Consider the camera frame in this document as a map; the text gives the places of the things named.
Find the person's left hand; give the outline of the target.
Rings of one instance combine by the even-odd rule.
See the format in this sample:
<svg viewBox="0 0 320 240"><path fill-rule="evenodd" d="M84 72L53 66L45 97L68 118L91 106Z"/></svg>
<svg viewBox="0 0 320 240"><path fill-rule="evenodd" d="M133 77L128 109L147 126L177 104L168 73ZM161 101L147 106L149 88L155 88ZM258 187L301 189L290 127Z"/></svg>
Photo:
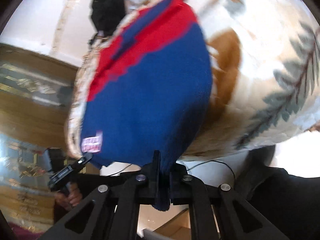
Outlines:
<svg viewBox="0 0 320 240"><path fill-rule="evenodd" d="M71 211L73 207L77 206L82 201L82 194L77 183L69 183L67 189L69 192L68 195L65 195L62 192L55 193L55 202L65 210Z"/></svg>

